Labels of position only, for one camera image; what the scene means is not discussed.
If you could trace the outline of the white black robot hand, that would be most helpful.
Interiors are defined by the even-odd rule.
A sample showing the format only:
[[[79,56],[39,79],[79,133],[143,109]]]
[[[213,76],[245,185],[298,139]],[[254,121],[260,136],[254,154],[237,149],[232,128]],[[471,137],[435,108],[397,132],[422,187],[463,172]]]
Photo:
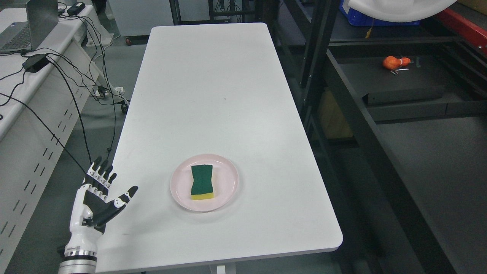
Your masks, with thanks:
[[[108,200],[108,191],[117,174],[108,159],[98,156],[91,164],[73,203],[71,238],[64,248],[64,256],[95,256],[98,239],[104,234],[106,224],[116,217],[134,197],[138,186]]]

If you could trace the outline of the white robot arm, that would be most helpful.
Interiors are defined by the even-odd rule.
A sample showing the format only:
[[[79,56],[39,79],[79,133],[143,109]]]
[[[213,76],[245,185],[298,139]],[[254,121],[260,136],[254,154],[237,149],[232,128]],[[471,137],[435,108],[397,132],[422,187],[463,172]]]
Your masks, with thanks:
[[[95,274],[97,257],[74,255],[64,257],[59,265],[58,274]]]

